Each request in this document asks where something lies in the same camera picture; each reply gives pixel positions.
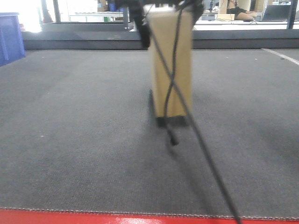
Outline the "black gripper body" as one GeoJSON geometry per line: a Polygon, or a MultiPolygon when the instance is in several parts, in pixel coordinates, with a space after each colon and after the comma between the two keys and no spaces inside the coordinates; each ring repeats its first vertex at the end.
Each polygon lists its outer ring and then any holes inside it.
{"type": "Polygon", "coordinates": [[[150,22],[143,9],[143,7],[148,4],[170,4],[175,6],[175,10],[179,12],[176,24],[176,35],[178,35],[182,13],[185,9],[192,14],[192,25],[194,25],[204,13],[204,1],[202,0],[116,0],[115,5],[117,9],[121,7],[129,8],[130,18],[133,19],[137,26],[144,48],[150,46],[150,22]]]}

